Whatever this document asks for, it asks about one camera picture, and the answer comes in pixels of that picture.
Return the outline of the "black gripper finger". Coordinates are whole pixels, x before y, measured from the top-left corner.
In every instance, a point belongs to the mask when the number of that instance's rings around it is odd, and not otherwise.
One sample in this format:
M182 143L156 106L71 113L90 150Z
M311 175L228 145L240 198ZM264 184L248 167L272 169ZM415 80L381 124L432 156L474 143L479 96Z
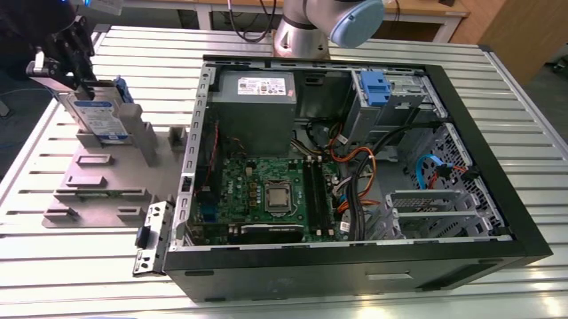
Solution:
M85 16L77 16L73 25L66 30L67 43L71 49L70 63L74 81L78 85L75 96L79 100L94 100L93 85L97 76L93 70L91 57L94 56L94 44L89 35L87 20Z

